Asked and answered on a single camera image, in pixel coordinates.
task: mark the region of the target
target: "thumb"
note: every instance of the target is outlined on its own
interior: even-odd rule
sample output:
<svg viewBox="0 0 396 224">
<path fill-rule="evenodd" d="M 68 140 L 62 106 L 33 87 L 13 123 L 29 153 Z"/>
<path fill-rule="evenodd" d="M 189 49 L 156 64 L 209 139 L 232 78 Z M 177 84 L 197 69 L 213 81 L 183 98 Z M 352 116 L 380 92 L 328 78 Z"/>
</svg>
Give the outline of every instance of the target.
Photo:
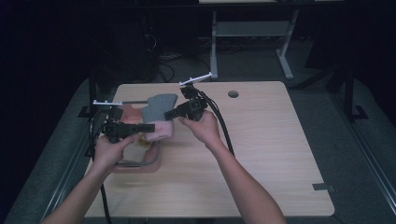
<svg viewBox="0 0 396 224">
<path fill-rule="evenodd" d="M 178 121 L 180 121 L 180 123 L 186 125 L 186 126 L 189 127 L 189 128 L 190 128 L 191 125 L 194 123 L 193 120 L 186 119 L 186 118 L 184 118 L 184 117 L 179 117 L 179 118 L 178 118 Z"/>
<path fill-rule="evenodd" d="M 125 149 L 129 144 L 131 144 L 132 142 L 134 142 L 135 140 L 135 136 L 134 135 L 130 135 L 124 139 L 122 139 L 122 141 L 116 143 L 117 145 L 119 145 L 120 148 Z"/>
</svg>

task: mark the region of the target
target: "cable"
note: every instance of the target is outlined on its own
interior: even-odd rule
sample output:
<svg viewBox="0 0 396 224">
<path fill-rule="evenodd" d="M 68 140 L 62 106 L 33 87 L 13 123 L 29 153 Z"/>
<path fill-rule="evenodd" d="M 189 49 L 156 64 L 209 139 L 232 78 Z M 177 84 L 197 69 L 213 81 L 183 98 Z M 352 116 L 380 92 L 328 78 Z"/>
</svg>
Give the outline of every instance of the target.
<svg viewBox="0 0 396 224">
<path fill-rule="evenodd" d="M 145 35 L 145 37 L 151 37 L 154 40 L 154 44 L 151 47 L 151 49 L 146 49 L 146 50 L 148 50 L 150 52 L 154 52 L 155 47 L 157 47 L 157 39 L 155 38 L 154 35 Z"/>
<path fill-rule="evenodd" d="M 194 60 L 194 61 L 198 61 L 204 64 L 205 68 L 210 71 L 210 66 L 207 64 L 207 62 L 205 62 L 202 59 L 196 58 L 195 56 L 189 56 L 189 55 L 182 55 L 182 54 L 174 54 L 174 55 L 170 55 L 170 56 L 160 56 L 160 59 L 162 59 L 163 61 L 161 62 L 161 64 L 164 63 L 170 63 L 176 60 L 182 60 L 182 59 L 189 59 L 189 60 Z"/>
<path fill-rule="evenodd" d="M 160 76 L 163 78 L 163 82 L 165 82 L 165 83 L 170 82 L 175 77 L 175 69 L 172 66 L 170 66 L 168 64 L 165 64 L 165 63 L 158 63 L 158 65 L 165 66 L 165 67 L 169 68 L 172 71 L 172 76 L 169 79 L 166 79 L 165 74 L 163 73 L 163 71 L 160 71 L 160 70 L 158 71 L 158 74 L 160 74 Z"/>
<path fill-rule="evenodd" d="M 212 99 L 207 97 L 207 95 L 203 91 L 199 91 L 198 89 L 194 88 L 193 86 L 190 86 L 188 88 L 191 88 L 192 90 L 194 90 L 198 94 L 200 94 L 206 100 L 206 102 L 209 104 L 209 106 L 212 108 L 212 110 L 215 113 L 216 117 L 218 117 L 221 129 L 224 132 L 224 137 L 225 137 L 225 140 L 227 142 L 228 150 L 230 150 L 230 152 L 235 156 L 235 154 L 233 152 L 233 144 L 231 143 L 230 135 L 228 134 L 227 127 L 225 125 L 224 119 L 223 119 L 222 115 L 220 114 L 219 107 L 216 105 L 216 103 Z"/>
<path fill-rule="evenodd" d="M 97 112 L 90 120 L 90 133 L 89 133 L 89 137 L 90 137 L 90 152 L 91 152 L 91 158 L 92 158 L 92 162 L 95 159 L 95 138 L 97 135 L 99 135 L 100 130 L 97 133 L 93 132 L 94 129 L 94 122 L 96 120 L 96 118 L 102 114 L 102 113 L 108 113 L 108 110 L 101 110 L 99 112 Z M 101 194 L 102 194 L 102 201 L 103 201 L 103 207 L 105 209 L 105 216 L 106 216 L 106 221 L 108 224 L 111 224 L 111 217 L 110 217 L 110 213 L 108 212 L 108 204 L 107 204 L 107 196 L 106 196 L 106 190 L 105 190 L 105 185 L 102 184 L 101 188 L 100 188 Z"/>
<path fill-rule="evenodd" d="M 102 186 L 100 187 L 100 192 L 102 193 L 102 200 L 103 200 L 103 207 L 105 209 L 106 221 L 108 224 L 111 224 L 111 217 L 110 217 L 110 213 L 108 212 L 107 196 L 106 196 L 104 184 L 102 184 Z"/>
</svg>

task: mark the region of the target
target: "hand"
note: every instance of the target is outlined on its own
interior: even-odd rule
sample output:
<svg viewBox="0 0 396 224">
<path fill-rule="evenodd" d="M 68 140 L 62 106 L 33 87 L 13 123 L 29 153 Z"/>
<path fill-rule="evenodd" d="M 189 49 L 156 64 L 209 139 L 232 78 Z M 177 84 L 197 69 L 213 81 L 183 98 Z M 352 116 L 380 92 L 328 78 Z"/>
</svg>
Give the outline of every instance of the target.
<svg viewBox="0 0 396 224">
<path fill-rule="evenodd" d="M 114 165 L 123 158 L 123 150 L 131 144 L 137 135 L 128 136 L 116 144 L 110 143 L 107 136 L 101 136 L 96 140 L 95 158 L 93 166 L 105 169 L 107 175 L 113 172 Z"/>
<path fill-rule="evenodd" d="M 189 127 L 194 136 L 201 142 L 205 143 L 205 146 L 210 150 L 223 145 L 219 134 L 218 119 L 212 112 L 204 111 L 199 121 L 183 117 L 178 118 L 178 120 Z"/>
</svg>

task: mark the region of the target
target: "desk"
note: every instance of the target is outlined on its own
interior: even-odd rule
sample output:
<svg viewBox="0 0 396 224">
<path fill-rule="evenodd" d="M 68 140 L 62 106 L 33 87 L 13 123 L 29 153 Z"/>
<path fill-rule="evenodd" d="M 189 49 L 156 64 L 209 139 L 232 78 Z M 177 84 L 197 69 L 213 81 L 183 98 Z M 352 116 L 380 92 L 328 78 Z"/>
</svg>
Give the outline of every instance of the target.
<svg viewBox="0 0 396 224">
<path fill-rule="evenodd" d="M 219 106 L 236 158 L 278 202 L 288 217 L 326 217 L 334 212 L 304 131 L 281 82 L 197 83 Z M 238 91 L 230 98 L 228 91 Z M 114 101 L 179 95 L 177 84 L 121 85 Z M 113 217 L 240 217 L 216 160 L 175 120 L 163 140 L 162 165 L 152 174 L 112 174 L 105 182 Z M 86 217 L 103 217 L 100 194 Z"/>
<path fill-rule="evenodd" d="M 336 2 L 343 0 L 315 0 L 313 2 Z M 276 0 L 200 0 L 200 4 L 235 4 L 235 3 L 274 3 Z M 212 22 L 212 49 L 210 52 L 210 70 L 212 78 L 218 78 L 216 56 L 217 36 L 284 36 L 285 41 L 276 56 L 287 79 L 293 79 L 293 74 L 286 59 L 286 51 L 293 34 L 294 26 L 299 13 L 294 9 L 288 21 L 217 21 L 217 12 L 213 12 Z"/>
</svg>

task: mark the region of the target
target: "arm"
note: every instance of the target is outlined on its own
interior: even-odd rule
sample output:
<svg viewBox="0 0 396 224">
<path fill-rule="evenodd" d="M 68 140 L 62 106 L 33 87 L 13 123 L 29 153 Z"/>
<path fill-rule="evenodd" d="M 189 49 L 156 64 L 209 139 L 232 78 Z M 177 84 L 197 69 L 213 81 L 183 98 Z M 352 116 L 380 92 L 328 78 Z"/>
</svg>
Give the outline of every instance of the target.
<svg viewBox="0 0 396 224">
<path fill-rule="evenodd" d="M 111 174 L 116 162 L 122 159 L 123 150 L 133 141 L 133 136 L 117 144 L 111 144 L 104 136 L 98 138 L 92 167 L 61 205 L 42 223 L 81 223 L 106 177 Z"/>
<path fill-rule="evenodd" d="M 218 122 L 213 113 L 205 111 L 200 121 L 185 118 L 179 118 L 179 121 L 188 126 L 215 156 L 236 206 L 246 223 L 286 223 L 273 197 L 222 143 Z"/>
</svg>

